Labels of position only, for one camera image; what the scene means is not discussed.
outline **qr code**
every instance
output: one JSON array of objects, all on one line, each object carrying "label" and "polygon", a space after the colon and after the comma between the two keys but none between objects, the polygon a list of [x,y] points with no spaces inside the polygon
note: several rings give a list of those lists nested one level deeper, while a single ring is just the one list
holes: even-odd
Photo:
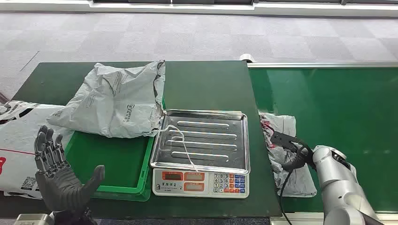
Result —
[{"label": "qr code", "polygon": [[33,186],[36,184],[36,178],[34,177],[26,177],[25,181],[22,184],[22,190],[32,190]]}]

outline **digital scale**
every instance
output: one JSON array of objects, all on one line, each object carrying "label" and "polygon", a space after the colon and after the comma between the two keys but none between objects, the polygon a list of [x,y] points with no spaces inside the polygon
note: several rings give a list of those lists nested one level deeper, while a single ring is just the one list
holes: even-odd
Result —
[{"label": "digital scale", "polygon": [[246,198],[249,175],[153,169],[155,195],[209,198]]},{"label": "digital scale", "polygon": [[[150,165],[155,195],[211,198],[249,195],[246,115],[166,110],[161,121],[161,129],[170,125],[172,128],[160,132],[154,140]],[[198,172],[192,171],[191,161]]]}]

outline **white string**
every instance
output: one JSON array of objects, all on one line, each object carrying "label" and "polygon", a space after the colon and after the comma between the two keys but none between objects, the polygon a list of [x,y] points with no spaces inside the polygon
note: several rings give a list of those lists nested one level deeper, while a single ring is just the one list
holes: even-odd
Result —
[{"label": "white string", "polygon": [[191,157],[189,157],[188,150],[186,149],[186,146],[185,146],[185,137],[184,137],[184,134],[181,132],[181,130],[178,129],[178,128],[176,128],[174,125],[171,125],[171,124],[170,124],[170,125],[167,125],[166,128],[161,129],[161,130],[157,130],[157,131],[158,131],[159,133],[160,133],[160,132],[164,132],[164,131],[167,131],[167,130],[168,130],[169,128],[171,128],[171,127],[174,128],[174,129],[176,129],[176,130],[181,134],[181,136],[183,137],[183,145],[184,145],[185,152],[187,153],[188,160],[189,160],[189,162],[191,163],[193,169],[194,169],[196,172],[198,172],[198,169],[196,168],[195,164],[192,162]]}]

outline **green plastic crate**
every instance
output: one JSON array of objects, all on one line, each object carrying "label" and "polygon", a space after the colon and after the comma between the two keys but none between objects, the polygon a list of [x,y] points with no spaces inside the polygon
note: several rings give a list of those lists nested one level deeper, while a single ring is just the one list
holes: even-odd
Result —
[{"label": "green plastic crate", "polygon": [[65,155],[82,183],[97,165],[105,165],[105,179],[92,197],[145,202],[151,195],[152,144],[153,137],[107,138],[75,131]]}]

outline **stainless steel tray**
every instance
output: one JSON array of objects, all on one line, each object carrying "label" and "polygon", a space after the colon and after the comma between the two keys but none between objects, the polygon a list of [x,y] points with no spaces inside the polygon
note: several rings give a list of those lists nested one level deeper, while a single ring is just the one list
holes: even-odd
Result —
[{"label": "stainless steel tray", "polygon": [[[240,112],[166,110],[162,129],[174,125],[199,171],[246,175],[250,172],[247,117]],[[193,170],[181,134],[160,132],[151,155],[154,168]]]}]

